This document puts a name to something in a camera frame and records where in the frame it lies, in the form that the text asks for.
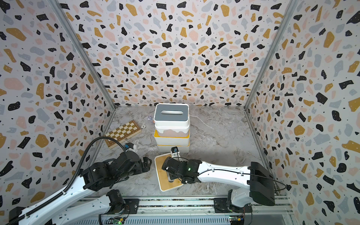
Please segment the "white pink tissue box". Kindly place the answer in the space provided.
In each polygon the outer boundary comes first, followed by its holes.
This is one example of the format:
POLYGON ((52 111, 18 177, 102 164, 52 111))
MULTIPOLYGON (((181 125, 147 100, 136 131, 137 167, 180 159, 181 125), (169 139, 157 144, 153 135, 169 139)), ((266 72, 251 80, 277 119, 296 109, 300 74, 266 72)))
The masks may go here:
POLYGON ((182 127, 162 127, 155 125, 159 137, 186 138, 190 133, 190 124, 182 127))

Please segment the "grey lid tissue box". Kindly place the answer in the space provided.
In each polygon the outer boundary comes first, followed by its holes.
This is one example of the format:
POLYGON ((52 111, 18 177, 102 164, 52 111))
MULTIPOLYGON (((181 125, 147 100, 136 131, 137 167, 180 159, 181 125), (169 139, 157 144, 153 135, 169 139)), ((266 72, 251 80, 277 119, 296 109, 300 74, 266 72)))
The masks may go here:
POLYGON ((154 122, 162 128, 185 128, 189 125, 189 105, 157 104, 154 122))

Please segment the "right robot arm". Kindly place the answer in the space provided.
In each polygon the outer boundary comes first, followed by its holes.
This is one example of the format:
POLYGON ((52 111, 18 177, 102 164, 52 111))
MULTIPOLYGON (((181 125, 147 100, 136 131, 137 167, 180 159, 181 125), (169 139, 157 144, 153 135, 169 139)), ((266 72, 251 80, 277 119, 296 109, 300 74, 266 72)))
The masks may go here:
POLYGON ((198 159, 179 161, 168 157, 162 170, 179 179, 182 184, 217 182, 237 186, 228 192, 228 202, 232 206, 244 207, 248 203, 264 206, 275 205, 274 178, 257 162, 250 166, 220 166, 198 159))

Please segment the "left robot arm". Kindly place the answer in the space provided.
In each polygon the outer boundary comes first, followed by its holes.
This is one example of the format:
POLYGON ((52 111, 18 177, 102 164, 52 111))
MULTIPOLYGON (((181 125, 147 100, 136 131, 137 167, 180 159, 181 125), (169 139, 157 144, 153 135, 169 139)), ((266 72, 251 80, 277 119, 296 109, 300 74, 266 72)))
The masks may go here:
POLYGON ((83 170, 73 183, 33 206, 16 207, 10 225, 70 225, 93 215, 129 214, 121 192, 113 189, 131 176, 150 171, 152 160, 126 151, 116 159, 94 163, 83 170))

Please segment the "wooden chess board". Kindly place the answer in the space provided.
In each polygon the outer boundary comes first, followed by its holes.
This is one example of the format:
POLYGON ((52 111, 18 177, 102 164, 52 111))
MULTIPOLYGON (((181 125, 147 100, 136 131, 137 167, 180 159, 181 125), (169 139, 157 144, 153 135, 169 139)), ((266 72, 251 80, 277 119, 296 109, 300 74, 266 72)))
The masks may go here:
POLYGON ((132 120, 120 127, 108 132, 105 134, 106 137, 112 138, 120 142, 121 144, 125 143, 128 139, 134 137, 135 135, 140 134, 142 129, 138 124, 132 120))

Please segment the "left green circuit board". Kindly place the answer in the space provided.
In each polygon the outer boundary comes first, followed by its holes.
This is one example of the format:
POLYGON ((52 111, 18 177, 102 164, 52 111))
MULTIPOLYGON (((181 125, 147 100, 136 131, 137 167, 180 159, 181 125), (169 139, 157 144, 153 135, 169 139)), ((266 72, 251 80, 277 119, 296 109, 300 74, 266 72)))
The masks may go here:
POLYGON ((124 225, 125 222, 125 217, 111 217, 106 220, 106 225, 124 225))

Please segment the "green circuit board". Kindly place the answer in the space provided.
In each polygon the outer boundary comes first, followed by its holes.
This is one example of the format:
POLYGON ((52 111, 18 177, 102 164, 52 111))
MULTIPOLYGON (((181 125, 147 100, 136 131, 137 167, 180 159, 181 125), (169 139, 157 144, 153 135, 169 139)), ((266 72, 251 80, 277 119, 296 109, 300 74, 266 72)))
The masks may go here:
POLYGON ((244 216, 230 216, 229 221, 230 225, 244 225, 245 223, 244 216))
POLYGON ((124 225, 125 222, 125 217, 111 217, 106 220, 106 225, 124 225))

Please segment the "right green circuit board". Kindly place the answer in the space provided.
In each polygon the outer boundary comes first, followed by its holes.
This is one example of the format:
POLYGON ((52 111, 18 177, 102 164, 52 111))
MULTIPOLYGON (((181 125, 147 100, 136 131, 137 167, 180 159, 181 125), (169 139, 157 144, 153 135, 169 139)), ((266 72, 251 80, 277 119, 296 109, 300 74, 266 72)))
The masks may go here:
POLYGON ((230 216, 229 221, 230 225, 244 225, 245 223, 244 216, 230 216))

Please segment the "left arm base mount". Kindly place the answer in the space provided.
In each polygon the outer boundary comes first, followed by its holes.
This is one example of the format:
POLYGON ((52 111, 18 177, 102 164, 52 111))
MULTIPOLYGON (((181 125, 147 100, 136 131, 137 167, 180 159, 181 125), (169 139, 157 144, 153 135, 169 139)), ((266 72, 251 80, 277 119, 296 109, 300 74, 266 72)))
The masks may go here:
POLYGON ((118 202, 115 206, 111 206, 110 209, 104 214, 118 214, 118 215, 133 215, 137 214, 139 208, 140 199, 138 198, 126 198, 124 202, 118 202))

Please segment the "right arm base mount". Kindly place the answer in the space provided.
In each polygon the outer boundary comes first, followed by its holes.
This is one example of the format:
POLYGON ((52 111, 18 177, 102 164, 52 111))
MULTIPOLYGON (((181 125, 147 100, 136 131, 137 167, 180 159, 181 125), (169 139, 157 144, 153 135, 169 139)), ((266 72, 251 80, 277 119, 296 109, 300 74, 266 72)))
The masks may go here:
POLYGON ((227 198, 214 198, 214 210, 216 213, 252 213, 252 207, 247 204, 244 207, 238 207, 230 203, 227 198))

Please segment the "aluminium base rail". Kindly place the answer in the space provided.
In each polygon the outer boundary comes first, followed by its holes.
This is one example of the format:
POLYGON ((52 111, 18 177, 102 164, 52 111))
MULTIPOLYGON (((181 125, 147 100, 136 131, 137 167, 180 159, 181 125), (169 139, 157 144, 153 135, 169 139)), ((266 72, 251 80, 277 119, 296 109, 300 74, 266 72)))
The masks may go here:
POLYGON ((140 199, 137 214, 93 215, 71 225, 106 225, 106 220, 125 217, 125 225, 230 225, 230 216, 244 216, 245 225, 296 225, 294 212, 285 196, 275 197, 275 206, 248 203, 252 213, 216 213, 214 198, 226 196, 126 197, 140 199))

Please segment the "left aluminium corner post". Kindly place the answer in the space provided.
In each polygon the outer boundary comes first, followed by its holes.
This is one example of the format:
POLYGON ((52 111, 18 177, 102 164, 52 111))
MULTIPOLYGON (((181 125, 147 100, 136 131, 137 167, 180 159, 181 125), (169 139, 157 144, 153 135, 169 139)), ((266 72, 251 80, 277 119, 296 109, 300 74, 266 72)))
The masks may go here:
POLYGON ((104 99, 108 102, 110 108, 114 111, 116 109, 115 104, 113 103, 109 93, 107 92, 101 78, 99 77, 94 65, 92 64, 91 60, 89 59, 87 53, 85 52, 81 41, 79 41, 79 39, 77 38, 77 35, 74 31, 74 29, 72 28, 69 20, 66 17, 66 14, 63 12, 61 5, 58 1, 48 1, 51 9, 53 10, 53 12, 55 13, 55 15, 58 17, 60 23, 62 24, 64 30, 67 32, 69 39, 71 40, 71 42, 73 43, 76 51, 78 52, 78 54, 80 55, 81 59, 83 60, 85 66, 87 67, 87 69, 89 69, 92 77, 94 78, 94 80, 97 82, 97 85, 99 87, 99 89, 101 90, 104 99))

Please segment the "aluminium corner post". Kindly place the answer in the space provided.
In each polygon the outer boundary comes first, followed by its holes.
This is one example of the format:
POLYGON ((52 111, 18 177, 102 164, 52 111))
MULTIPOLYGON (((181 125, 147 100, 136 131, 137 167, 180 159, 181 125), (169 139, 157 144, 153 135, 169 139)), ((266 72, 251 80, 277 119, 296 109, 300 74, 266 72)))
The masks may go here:
POLYGON ((94 65, 92 64, 91 60, 89 59, 87 53, 85 52, 81 41, 79 41, 79 39, 77 38, 77 35, 74 31, 74 29, 72 28, 69 20, 66 17, 66 14, 63 12, 61 5, 58 1, 48 1, 51 9, 53 10, 53 12, 55 13, 55 15, 58 17, 60 23, 62 24, 64 30, 67 32, 69 39, 71 40, 71 42, 73 43, 76 51, 78 52, 78 54, 80 55, 81 59, 83 60, 85 66, 87 67, 87 69, 89 69, 92 77, 94 78, 94 80, 97 82, 97 85, 99 87, 99 89, 101 90, 104 99, 108 102, 110 108, 114 111, 116 109, 115 104, 113 103, 109 93, 107 92, 101 78, 99 77, 94 65))
POLYGON ((295 11, 295 8, 297 7, 297 4, 298 4, 298 0, 291 0, 289 1, 289 5, 284 13, 284 17, 279 25, 279 29, 277 30, 277 33, 274 37, 274 40, 272 42, 272 45, 270 46, 270 49, 265 57, 265 60, 264 60, 264 63, 260 69, 260 72, 259 72, 259 75, 258 77, 256 78, 256 80, 254 81, 254 85, 253 85, 253 88, 250 92, 250 95, 246 101, 246 104, 244 106, 244 110, 247 111, 249 108, 250 108, 250 105, 251 105, 251 102, 253 100, 253 98, 255 97, 256 95, 256 92, 257 92, 257 88, 260 86, 260 82, 262 81, 268 67, 269 67, 269 64, 273 58, 273 55, 275 54, 277 48, 278 48, 278 45, 281 41, 281 38, 283 37, 283 34, 287 28, 287 25, 290 21, 290 17, 291 15, 293 14, 293 12, 295 11))

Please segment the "right aluminium corner post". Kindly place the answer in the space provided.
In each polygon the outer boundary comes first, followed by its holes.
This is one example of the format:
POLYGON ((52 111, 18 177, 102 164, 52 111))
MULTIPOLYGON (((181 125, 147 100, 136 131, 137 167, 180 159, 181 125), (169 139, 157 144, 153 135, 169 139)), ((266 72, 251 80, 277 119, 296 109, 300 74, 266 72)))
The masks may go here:
POLYGON ((258 77, 256 78, 256 80, 254 81, 254 85, 253 85, 253 88, 250 92, 250 95, 246 101, 246 104, 244 106, 244 110, 247 111, 249 108, 250 108, 250 105, 251 105, 251 102, 253 100, 253 98, 255 97, 256 95, 256 92, 257 92, 257 88, 260 86, 260 82, 262 81, 268 67, 269 67, 269 64, 273 58, 273 55, 275 54, 277 48, 278 48, 278 45, 281 41, 281 38, 283 37, 283 34, 287 28, 287 25, 290 21, 290 17, 291 15, 293 14, 293 12, 295 11, 295 8, 297 7, 297 4, 298 4, 298 0, 291 0, 289 1, 289 5, 284 13, 284 17, 279 25, 279 29, 277 30, 277 33, 274 37, 274 40, 272 42, 272 45, 270 46, 270 49, 265 57, 265 60, 264 60, 264 63, 260 69, 260 72, 259 72, 259 75, 258 77))

